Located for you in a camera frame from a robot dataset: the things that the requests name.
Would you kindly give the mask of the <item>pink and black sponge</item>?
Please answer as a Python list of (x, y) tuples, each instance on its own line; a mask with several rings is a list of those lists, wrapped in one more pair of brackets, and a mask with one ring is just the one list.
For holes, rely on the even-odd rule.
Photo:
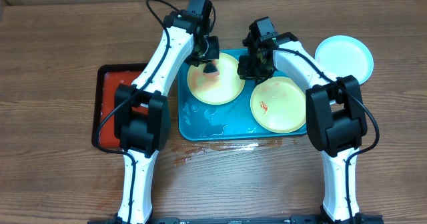
[(209, 63), (205, 64), (203, 74), (207, 76), (218, 76), (220, 74), (217, 68), (217, 59), (213, 59)]

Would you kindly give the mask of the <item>yellow-green plate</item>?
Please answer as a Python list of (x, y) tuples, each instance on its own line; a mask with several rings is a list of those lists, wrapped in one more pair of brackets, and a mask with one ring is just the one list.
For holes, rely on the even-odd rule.
[(191, 66), (187, 72), (187, 85), (191, 94), (203, 103), (222, 105), (233, 101), (243, 90), (245, 81), (237, 73), (238, 60), (220, 53), (216, 60), (218, 75), (203, 73), (205, 65)]
[(306, 96), (288, 77), (257, 85), (250, 98), (254, 119), (274, 133), (291, 133), (306, 124)]

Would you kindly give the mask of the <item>light blue plate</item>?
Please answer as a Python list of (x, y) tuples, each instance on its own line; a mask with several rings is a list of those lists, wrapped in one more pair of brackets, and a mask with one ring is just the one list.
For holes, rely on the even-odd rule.
[(345, 35), (323, 40), (316, 49), (315, 60), (339, 77), (353, 75), (359, 84), (365, 83), (374, 70), (369, 48), (356, 38)]

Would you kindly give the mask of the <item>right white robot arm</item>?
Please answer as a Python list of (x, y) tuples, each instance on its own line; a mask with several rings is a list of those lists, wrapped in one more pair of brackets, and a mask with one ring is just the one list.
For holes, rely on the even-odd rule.
[(292, 117), (306, 124), (311, 144), (322, 156), (324, 200), (320, 223), (367, 223), (356, 200), (356, 161), (371, 114), (360, 84), (339, 77), (311, 57), (290, 32), (279, 34), (269, 17), (255, 20), (242, 41), (248, 55), (239, 58), (240, 79), (254, 81), (252, 113), (268, 118), (268, 127)]

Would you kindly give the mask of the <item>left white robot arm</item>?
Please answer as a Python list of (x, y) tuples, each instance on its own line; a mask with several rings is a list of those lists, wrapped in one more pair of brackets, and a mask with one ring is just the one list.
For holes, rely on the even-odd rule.
[(125, 161), (123, 199), (117, 213), (121, 223), (150, 220), (155, 160), (171, 129), (167, 96), (184, 63), (199, 65), (219, 57), (218, 38), (210, 35), (213, 14), (210, 0), (189, 0), (186, 9), (173, 9), (160, 21), (161, 41), (145, 69), (131, 85), (117, 87), (114, 132)]

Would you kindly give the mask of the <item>teal plastic tray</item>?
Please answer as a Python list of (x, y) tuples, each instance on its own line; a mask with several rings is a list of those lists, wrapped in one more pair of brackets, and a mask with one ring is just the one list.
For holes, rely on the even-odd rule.
[[(210, 141), (306, 134), (306, 124), (291, 133), (274, 133), (254, 119), (250, 108), (250, 98), (257, 86), (254, 81), (245, 81), (242, 92), (229, 103), (210, 105), (199, 101), (191, 94), (187, 85), (190, 67), (184, 64), (177, 75), (179, 130), (186, 139)], [(277, 72), (274, 77), (286, 76)]]

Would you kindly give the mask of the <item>red black-rimmed tray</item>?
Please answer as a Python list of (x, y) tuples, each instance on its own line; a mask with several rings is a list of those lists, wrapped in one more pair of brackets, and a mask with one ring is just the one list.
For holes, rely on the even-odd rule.
[[(120, 84), (131, 85), (145, 69), (146, 63), (103, 65), (97, 72), (95, 107), (93, 115), (92, 145), (99, 124), (114, 109), (114, 95)], [(118, 149), (119, 139), (114, 135), (114, 117), (111, 117), (100, 132), (100, 145), (106, 149)]]

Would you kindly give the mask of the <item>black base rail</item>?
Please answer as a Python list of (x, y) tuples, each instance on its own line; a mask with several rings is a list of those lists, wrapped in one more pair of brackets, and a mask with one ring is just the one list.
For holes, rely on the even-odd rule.
[[(355, 223), (361, 224), (384, 224), (381, 215), (359, 215)], [(107, 220), (88, 221), (88, 224), (118, 224), (126, 223), (118, 217)], [(251, 218), (251, 219), (178, 219), (176, 217), (153, 218), (149, 224), (318, 224), (327, 223), (320, 215), (292, 215), (288, 218)]]

